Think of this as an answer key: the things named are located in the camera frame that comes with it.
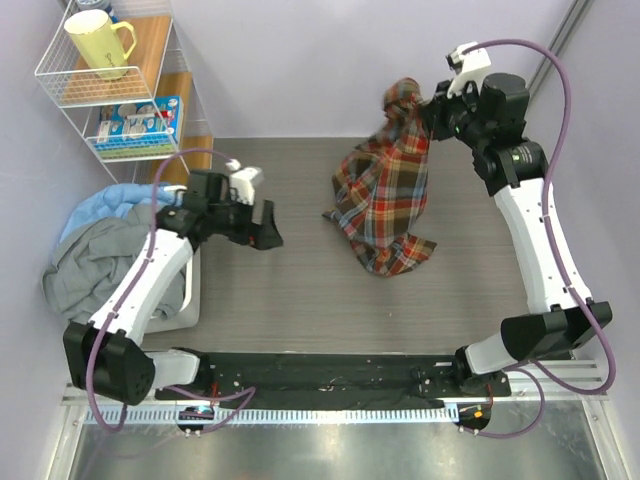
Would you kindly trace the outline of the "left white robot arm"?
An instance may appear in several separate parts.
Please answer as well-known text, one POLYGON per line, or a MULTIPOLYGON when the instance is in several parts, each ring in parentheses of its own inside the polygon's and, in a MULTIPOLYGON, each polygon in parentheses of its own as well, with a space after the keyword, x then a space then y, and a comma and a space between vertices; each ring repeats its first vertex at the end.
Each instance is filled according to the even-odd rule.
POLYGON ((166 387, 179 386, 193 399, 211 391, 204 354, 184 348, 145 352, 141 344, 171 281, 211 236, 256 250, 282 246, 272 201, 264 202, 261 221, 253 220, 262 179, 258 167, 229 175, 196 170, 180 205, 154 211, 143 248, 114 294, 87 323, 72 322, 64 332, 75 387, 131 406, 166 387))

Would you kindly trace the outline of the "plaid flannel shirt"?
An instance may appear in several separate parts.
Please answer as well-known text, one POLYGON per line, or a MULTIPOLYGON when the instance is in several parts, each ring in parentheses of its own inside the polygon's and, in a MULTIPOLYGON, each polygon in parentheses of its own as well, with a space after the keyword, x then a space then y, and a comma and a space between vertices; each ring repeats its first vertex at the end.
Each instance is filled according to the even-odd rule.
POLYGON ((346 155, 331 179, 333 205, 323 217, 375 275, 408 273, 436 248, 411 233, 428 199, 431 135, 420 118, 422 105, 414 79, 390 86, 382 101, 385 123, 346 155))

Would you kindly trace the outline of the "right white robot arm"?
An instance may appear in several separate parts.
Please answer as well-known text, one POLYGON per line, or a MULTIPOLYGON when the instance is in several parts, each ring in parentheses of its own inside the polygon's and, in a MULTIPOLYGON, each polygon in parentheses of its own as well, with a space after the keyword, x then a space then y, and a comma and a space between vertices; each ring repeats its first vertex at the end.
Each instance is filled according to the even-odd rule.
POLYGON ((521 77, 494 73, 482 82, 440 82, 421 112, 434 139, 455 138, 471 150, 474 170, 509 229, 527 294, 527 313, 457 350, 451 380, 465 395, 483 388, 490 374, 602 339, 613 317, 578 273, 553 205, 544 150, 523 134, 529 99, 521 77))

